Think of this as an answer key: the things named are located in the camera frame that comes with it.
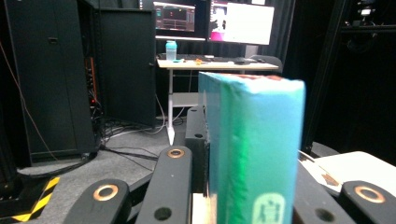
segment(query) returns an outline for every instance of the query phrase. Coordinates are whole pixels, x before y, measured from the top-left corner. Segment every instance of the cable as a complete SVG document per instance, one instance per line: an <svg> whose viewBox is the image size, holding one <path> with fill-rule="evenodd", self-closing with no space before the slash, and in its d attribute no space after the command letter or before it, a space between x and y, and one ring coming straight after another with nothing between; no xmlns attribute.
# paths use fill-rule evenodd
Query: cable
<svg viewBox="0 0 396 224"><path fill-rule="evenodd" d="M123 125L119 120L108 119L105 122L104 134L102 138L102 144L106 144L110 140L110 138L115 134L115 131L118 129L123 132L123 130L127 129L127 125Z"/></svg>
<svg viewBox="0 0 396 224"><path fill-rule="evenodd" d="M165 123L166 123L165 122L165 114L163 113L163 107L160 104L160 100L158 99L157 94L155 94L155 99L157 100L158 106L160 107L160 110L161 110L161 114L163 115L163 125L161 125L161 128L157 132L154 132L154 133L145 132L145 133L149 133L149 134L159 133L163 129L163 127L165 127Z"/></svg>
<svg viewBox="0 0 396 224"><path fill-rule="evenodd" d="M175 126L182 125L184 123L184 119L182 117L178 117L178 120L173 121Z"/></svg>
<svg viewBox="0 0 396 224"><path fill-rule="evenodd" d="M158 158L158 155L157 155L157 154L152 153L152 152L150 152L150 151L148 151L147 149L142 148L142 147L112 147L112 148L118 148L118 149L128 148L128 149L135 149L135 150L143 150L143 151L147 152L148 154L151 154L151 155L153 155L153 156L155 156L155 157Z"/></svg>
<svg viewBox="0 0 396 224"><path fill-rule="evenodd" d="M131 130L131 131L126 131L126 130L130 129L130 127L136 128L136 129ZM150 130L150 129L151 128L137 129L137 127L133 126L133 125L131 125L131 126L122 126L121 125L120 127L116 127L116 128L114 128L114 126L110 126L110 130L105 132L102 142L107 143L110 140L110 138L114 138L114 137L117 137L117 136L120 136L120 135L123 135L126 133L137 133L137 132L142 132L142 131L146 131L146 130Z"/></svg>
<svg viewBox="0 0 396 224"><path fill-rule="evenodd" d="M97 90L96 90L96 72L95 72L95 66L93 64L93 57L90 58L90 62L91 62L91 71L92 71L92 83L93 83L93 98L95 99L95 102L97 101Z"/></svg>
<svg viewBox="0 0 396 224"><path fill-rule="evenodd" d="M1 40L0 40L0 48L1 48L2 52L3 52L4 58L5 58L5 60L6 60L6 64L7 64L9 73L11 74L11 76L12 76L14 82L15 82L15 85L17 86L18 91L19 91L19 93L20 93L21 103L22 103L23 109L24 109L25 112L26 112L26 115L29 117L30 121L32 121L32 124L33 124L33 126L35 127L35 131L37 132L38 137L40 138L41 142L44 144L44 147L46 148L46 150L48 151L48 153L51 155L51 157L52 157L53 159L55 159L56 161L58 161L58 159L55 157L55 155L53 155L52 151L50 150L50 148L49 148L49 146L47 145L46 141L44 140L43 136L41 135L41 132L38 130L37 125L35 124L35 121L34 121L32 115L30 114L30 112L29 112L29 110L28 110L28 108L27 108L26 101L25 101L25 99L24 99L24 97L23 97L21 87L20 87L20 85L19 85L19 83L18 83L18 81L17 81L17 79L16 79L16 77L15 77L14 72L12 71L11 65L9 64L9 61L8 61L8 58L7 58L7 55L6 55L6 51L3 49L3 44L2 44L2 41L1 41Z"/></svg>
<svg viewBox="0 0 396 224"><path fill-rule="evenodd" d="M191 92L191 81L192 81L192 70L190 70L189 92ZM181 113L184 111L184 108L185 107L181 108L177 116L174 119L172 119L172 122L175 121L181 115Z"/></svg>
<svg viewBox="0 0 396 224"><path fill-rule="evenodd" d="M58 169L58 170L54 170L54 171L50 171L44 174L39 174L39 175L28 175L31 178L43 178L43 177L52 177L52 176L56 176L56 175L63 175L66 174L70 171L76 170L78 167L81 167L85 164L87 164L88 162L92 161L95 157L97 156L97 153L90 153L90 155L88 157L83 158L83 161Z"/></svg>
<svg viewBox="0 0 396 224"><path fill-rule="evenodd" d="M102 105L100 104L100 102L97 100L97 98L95 97L95 95L93 94L92 90L89 90L88 93L90 94L90 96L93 98L93 100L95 101L95 106L94 109L92 111L91 114L91 120L93 125L97 125L96 121L102 117Z"/></svg>
<svg viewBox="0 0 396 224"><path fill-rule="evenodd" d="M158 156L155 155L155 154L152 153L152 152L148 152L148 153L155 155L154 157L152 157L152 156L147 156L147 155L142 155L142 154L137 154L137 153L131 153L131 152L120 152L120 151L113 150L113 149L111 149L111 148L109 148L109 147L106 147L106 146L104 146L104 145L101 145L99 148L100 148L100 150L107 151L107 152L111 152L111 153L115 153L115 154L117 154L117 155L119 155L119 156L122 156L122 157L124 157L124 158L126 158L126 159L128 159L128 160L130 160L130 161L133 161L133 162L136 163L137 165L139 165L139 166L141 166L141 167L143 167L143 168L145 168L145 169L147 169L147 170L150 170L150 171L153 171L153 170L149 169L148 167L146 167L146 166L140 164L139 162L134 161L134 160L132 160L131 158L128 158L128 157L126 157L126 156L132 156L132 157L136 157L136 158L140 158L140 159L144 159L144 160L149 160L149 161L157 161L157 160L158 160Z"/></svg>

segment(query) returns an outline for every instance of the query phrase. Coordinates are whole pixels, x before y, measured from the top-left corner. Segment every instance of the black wall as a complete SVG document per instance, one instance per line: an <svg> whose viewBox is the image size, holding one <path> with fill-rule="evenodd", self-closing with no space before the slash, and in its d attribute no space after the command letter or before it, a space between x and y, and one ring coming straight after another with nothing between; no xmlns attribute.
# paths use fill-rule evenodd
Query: black wall
<svg viewBox="0 0 396 224"><path fill-rule="evenodd" d="M375 24L396 24L394 1L378 1L376 9ZM341 38L315 139L396 165L396 29Z"/></svg>
<svg viewBox="0 0 396 224"><path fill-rule="evenodd" d="M340 24L360 19L357 2L348 1ZM396 24L396 3L376 2L375 25ZM323 43L334 3L296 1L284 76L305 81L307 103L320 55L329 52ZM313 139L341 153L360 150L396 164L396 33L340 36Z"/></svg>

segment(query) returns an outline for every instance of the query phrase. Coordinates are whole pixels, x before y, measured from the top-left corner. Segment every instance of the teal box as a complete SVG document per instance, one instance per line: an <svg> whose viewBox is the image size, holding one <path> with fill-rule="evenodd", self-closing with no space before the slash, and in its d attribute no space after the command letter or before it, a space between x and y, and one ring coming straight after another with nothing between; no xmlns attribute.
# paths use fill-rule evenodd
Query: teal box
<svg viewBox="0 0 396 224"><path fill-rule="evenodd" d="M199 74L209 131L210 223L291 223L305 86Z"/></svg>

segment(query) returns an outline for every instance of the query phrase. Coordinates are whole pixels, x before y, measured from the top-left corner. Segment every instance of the standing desk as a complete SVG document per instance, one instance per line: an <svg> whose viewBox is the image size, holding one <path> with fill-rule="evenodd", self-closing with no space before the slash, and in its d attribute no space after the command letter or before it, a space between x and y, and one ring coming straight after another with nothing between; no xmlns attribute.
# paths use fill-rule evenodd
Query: standing desk
<svg viewBox="0 0 396 224"><path fill-rule="evenodd" d="M169 144L172 146L175 138L175 130L173 128L173 108L184 106L195 106L198 102L197 92L175 92L173 93L173 77L174 70L200 70L200 71L264 71L275 70L277 66L269 63L250 63L250 64L234 64L234 63L201 63L196 64L195 61L185 61L184 63L174 63L172 61L157 60L158 66L169 70L169 91L168 91L168 122L166 129L168 131Z"/></svg>

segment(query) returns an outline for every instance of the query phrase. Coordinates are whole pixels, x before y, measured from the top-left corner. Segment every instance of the keyboard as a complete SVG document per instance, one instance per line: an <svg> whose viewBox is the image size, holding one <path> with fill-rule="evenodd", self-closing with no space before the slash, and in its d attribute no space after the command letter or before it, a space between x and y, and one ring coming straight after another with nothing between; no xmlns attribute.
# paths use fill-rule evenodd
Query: keyboard
<svg viewBox="0 0 396 224"><path fill-rule="evenodd" d="M158 59L160 60L165 60L166 59L166 53L160 53L157 55ZM213 62L213 63L227 63L227 62L233 62L233 63L256 63L256 60L253 59L246 59L243 57L235 57L235 58L228 58L228 57L213 57L213 58L206 58L205 55L202 54L177 54L176 56L177 60L184 59L184 60L197 60L200 59L203 62Z"/></svg>

